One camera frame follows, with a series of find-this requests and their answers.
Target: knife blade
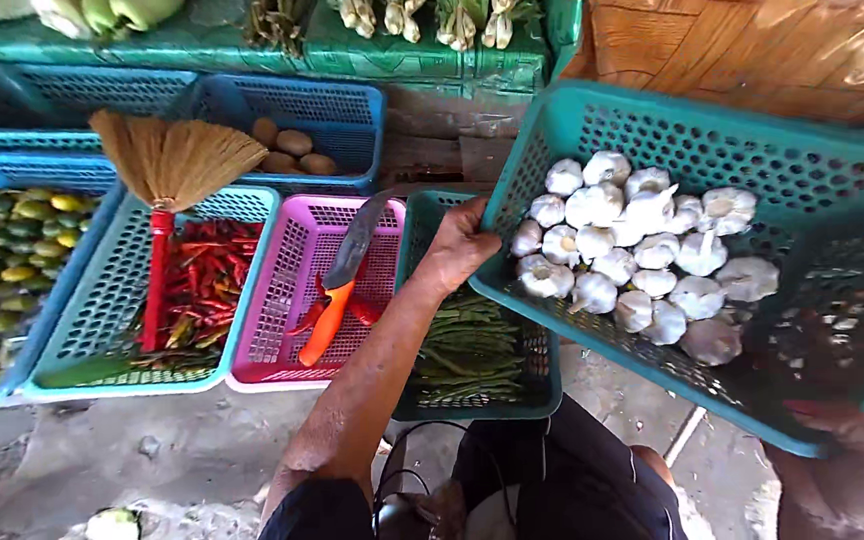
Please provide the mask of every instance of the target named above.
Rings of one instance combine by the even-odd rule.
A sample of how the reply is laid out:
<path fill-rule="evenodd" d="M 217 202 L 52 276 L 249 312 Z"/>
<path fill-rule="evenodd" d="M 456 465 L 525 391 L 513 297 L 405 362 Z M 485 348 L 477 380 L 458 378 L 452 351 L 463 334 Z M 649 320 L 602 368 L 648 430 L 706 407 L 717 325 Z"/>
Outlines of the knife blade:
<path fill-rule="evenodd" d="M 369 251 L 378 220 L 385 212 L 385 204 L 391 197 L 392 190 L 386 189 L 372 195 L 356 210 L 332 265 L 321 279 L 325 290 L 339 289 L 355 277 L 359 264 L 362 264 L 366 251 Z"/>

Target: hand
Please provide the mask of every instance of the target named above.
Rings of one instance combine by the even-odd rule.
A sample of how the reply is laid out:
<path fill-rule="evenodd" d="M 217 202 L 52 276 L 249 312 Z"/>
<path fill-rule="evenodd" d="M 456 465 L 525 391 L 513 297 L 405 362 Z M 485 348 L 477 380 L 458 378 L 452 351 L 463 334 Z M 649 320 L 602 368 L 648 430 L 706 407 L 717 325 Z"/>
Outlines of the hand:
<path fill-rule="evenodd" d="M 782 482 L 778 537 L 864 540 L 864 414 L 849 403 L 785 405 L 799 423 L 831 433 L 843 450 L 808 459 L 763 445 Z"/>
<path fill-rule="evenodd" d="M 486 212 L 485 197 L 452 207 L 442 218 L 432 245 L 409 281 L 422 283 L 442 298 L 459 289 L 486 260 L 498 253 L 502 240 L 493 232 L 479 232 Z"/>

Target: broom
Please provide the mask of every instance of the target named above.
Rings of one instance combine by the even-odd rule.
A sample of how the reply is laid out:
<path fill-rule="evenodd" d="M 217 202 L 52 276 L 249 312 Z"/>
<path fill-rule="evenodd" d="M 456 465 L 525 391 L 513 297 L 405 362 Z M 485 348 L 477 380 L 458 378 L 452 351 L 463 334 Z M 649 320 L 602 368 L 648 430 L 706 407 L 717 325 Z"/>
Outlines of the broom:
<path fill-rule="evenodd" d="M 99 134 L 102 152 L 128 190 L 151 207 L 149 293 L 142 328 L 142 352 L 149 353 L 157 346 L 176 213 L 254 169 L 269 150 L 242 131 L 200 120 L 166 122 L 99 110 L 88 125 Z"/>

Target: potato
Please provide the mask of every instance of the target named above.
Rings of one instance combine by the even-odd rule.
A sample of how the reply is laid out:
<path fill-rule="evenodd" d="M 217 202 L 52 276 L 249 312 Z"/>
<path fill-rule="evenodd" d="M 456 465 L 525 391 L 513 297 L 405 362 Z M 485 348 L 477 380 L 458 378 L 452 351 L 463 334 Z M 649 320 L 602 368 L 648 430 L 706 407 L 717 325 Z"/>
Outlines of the potato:
<path fill-rule="evenodd" d="M 299 168 L 299 163 L 288 153 L 270 152 L 259 165 L 262 172 L 277 174 L 294 174 Z"/>
<path fill-rule="evenodd" d="M 278 136 L 279 126 L 272 121 L 272 118 L 263 116 L 252 124 L 252 138 L 262 143 L 266 148 L 275 148 Z"/>
<path fill-rule="evenodd" d="M 304 155 L 298 161 L 298 165 L 308 171 L 309 174 L 317 174 L 320 176 L 331 176 L 335 174 L 338 167 L 335 166 L 335 161 L 331 157 L 326 157 L 320 153 L 309 153 Z"/>
<path fill-rule="evenodd" d="M 282 152 L 292 154 L 296 158 L 312 152 L 312 139 L 309 135 L 295 129 L 285 129 L 278 133 L 275 146 Z"/>

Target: person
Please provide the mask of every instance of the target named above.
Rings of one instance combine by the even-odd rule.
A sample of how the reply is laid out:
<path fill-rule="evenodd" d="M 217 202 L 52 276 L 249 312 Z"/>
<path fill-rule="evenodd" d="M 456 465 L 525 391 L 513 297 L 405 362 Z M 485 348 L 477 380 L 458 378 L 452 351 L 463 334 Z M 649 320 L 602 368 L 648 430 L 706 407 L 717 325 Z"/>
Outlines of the person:
<path fill-rule="evenodd" d="M 445 215 L 414 274 L 318 398 L 274 472 L 260 539 L 393 537 L 373 527 L 371 464 L 440 302 L 500 248 L 479 231 L 485 206 L 476 198 Z M 806 459 L 766 445 L 782 482 L 779 538 L 864 540 L 864 415 L 843 403 L 787 406 L 842 448 Z M 686 538 L 665 461 L 625 446 L 568 396 L 547 419 L 473 422 L 452 477 L 469 540 Z"/>

